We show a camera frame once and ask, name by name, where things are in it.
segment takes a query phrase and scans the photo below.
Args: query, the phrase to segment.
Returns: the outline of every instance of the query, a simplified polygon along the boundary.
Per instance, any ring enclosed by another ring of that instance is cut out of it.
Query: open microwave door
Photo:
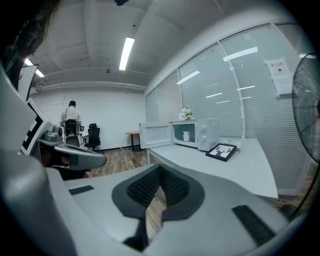
[[[170,122],[140,123],[139,133],[142,149],[172,144],[172,125]]]

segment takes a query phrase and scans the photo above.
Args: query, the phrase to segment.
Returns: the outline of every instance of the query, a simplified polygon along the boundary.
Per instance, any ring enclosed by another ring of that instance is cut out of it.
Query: paper notice
[[[265,61],[272,77],[291,75],[290,70],[284,58]]]
[[[293,77],[292,75],[278,75],[273,76],[272,80],[274,82],[276,94],[291,94],[292,93],[292,84],[293,84]]]
[[[265,61],[275,86],[276,94],[291,94],[293,76],[284,58]]]

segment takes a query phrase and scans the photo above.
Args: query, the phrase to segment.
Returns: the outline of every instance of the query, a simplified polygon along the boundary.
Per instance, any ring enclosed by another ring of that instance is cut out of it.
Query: person
[[[60,126],[64,127],[64,122],[70,119],[76,120],[78,122],[78,125],[81,126],[81,112],[79,110],[76,110],[76,102],[74,100],[71,100],[69,103],[69,107],[61,113]]]

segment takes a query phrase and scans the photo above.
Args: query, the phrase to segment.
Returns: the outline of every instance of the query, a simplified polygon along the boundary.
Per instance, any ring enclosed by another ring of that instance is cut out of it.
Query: white wall
[[[276,1],[248,0],[247,4],[237,8],[232,14],[226,15],[216,22],[213,16],[213,25],[199,33],[198,36],[183,46],[165,64],[161,65],[158,70],[152,72],[154,75],[151,76],[144,95],[149,94],[164,78],[186,60],[209,47],[217,40],[254,25],[275,20],[295,21],[292,15]]]
[[[61,112],[70,101],[82,113],[82,125],[100,128],[100,149],[119,148],[131,145],[125,132],[138,131],[139,123],[146,122],[145,98],[142,92],[121,88],[93,87],[52,89],[31,95],[40,110],[54,124],[60,123]],[[135,136],[134,144],[139,144]]]

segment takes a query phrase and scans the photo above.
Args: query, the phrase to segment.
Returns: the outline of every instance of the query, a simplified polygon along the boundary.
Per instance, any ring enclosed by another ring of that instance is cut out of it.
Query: white table
[[[149,164],[155,163],[153,157],[173,166],[178,165],[201,173],[228,179],[251,193],[277,199],[275,179],[266,155],[256,138],[246,138],[241,152],[235,152],[227,161],[206,156],[205,152],[177,144],[147,149]]]

